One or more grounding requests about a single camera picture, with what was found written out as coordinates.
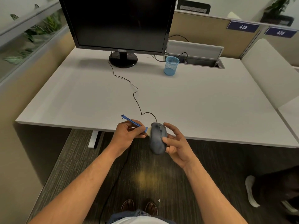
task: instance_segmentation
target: monitor stand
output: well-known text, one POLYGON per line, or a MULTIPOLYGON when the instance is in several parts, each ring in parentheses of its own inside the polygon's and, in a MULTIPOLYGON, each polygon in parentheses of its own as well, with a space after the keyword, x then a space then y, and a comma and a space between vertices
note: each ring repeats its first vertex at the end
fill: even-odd
POLYGON ((113 52, 109 56, 110 63, 115 67, 128 68, 137 63, 137 56, 134 53, 113 52))

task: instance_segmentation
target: gray mouse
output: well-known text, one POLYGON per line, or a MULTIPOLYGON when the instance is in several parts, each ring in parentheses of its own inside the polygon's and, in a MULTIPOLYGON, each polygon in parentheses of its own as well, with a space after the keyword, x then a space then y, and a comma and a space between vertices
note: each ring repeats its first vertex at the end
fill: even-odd
POLYGON ((163 124, 153 122, 150 132, 150 149, 153 154, 161 155, 166 151, 166 144, 162 137, 167 137, 166 127, 163 124))

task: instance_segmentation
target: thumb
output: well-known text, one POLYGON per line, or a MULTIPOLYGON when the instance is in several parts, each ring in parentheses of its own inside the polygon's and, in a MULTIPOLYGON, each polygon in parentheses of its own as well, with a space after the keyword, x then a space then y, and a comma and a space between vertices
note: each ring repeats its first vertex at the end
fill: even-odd
POLYGON ((132 130, 130 132, 130 134, 132 135, 132 137, 136 137, 136 136, 140 135, 144 131, 145 131, 145 126, 141 126, 141 127, 137 127, 134 130, 132 130))
POLYGON ((177 147, 177 148, 181 148, 181 142, 180 141, 170 139, 170 138, 167 138, 167 137, 162 137, 162 141, 164 143, 166 143, 168 146, 171 145, 171 146, 174 146, 174 147, 177 147))

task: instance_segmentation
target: blue sign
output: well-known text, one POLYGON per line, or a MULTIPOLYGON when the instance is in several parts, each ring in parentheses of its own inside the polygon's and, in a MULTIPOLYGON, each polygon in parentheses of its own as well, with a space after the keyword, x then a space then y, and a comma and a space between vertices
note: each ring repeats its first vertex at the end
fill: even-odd
POLYGON ((231 20, 231 22, 227 26, 227 29, 254 33, 259 26, 260 25, 256 23, 245 23, 241 21, 231 20))
POLYGON ((296 34, 297 31, 294 30, 288 30, 284 28, 278 28, 278 27, 269 27, 268 30, 265 32, 266 35, 273 35, 278 37, 288 37, 291 38, 296 34))

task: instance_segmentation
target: hand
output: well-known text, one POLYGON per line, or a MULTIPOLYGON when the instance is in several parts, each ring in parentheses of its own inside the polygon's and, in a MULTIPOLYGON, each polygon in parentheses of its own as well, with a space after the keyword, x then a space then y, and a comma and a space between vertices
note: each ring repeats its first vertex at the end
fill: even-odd
POLYGON ((130 121, 121 122, 117 125, 114 135, 107 149, 109 149, 115 158, 119 157, 132 143, 134 138, 145 138, 145 126, 138 120, 134 122, 141 126, 137 127, 130 121))
POLYGON ((193 161, 198 161, 198 158, 179 129, 166 122, 164 123, 164 126, 171 129, 176 135, 172 136, 167 134, 167 137, 162 138, 163 142, 167 144, 166 152, 170 155, 173 161, 183 169, 193 161))

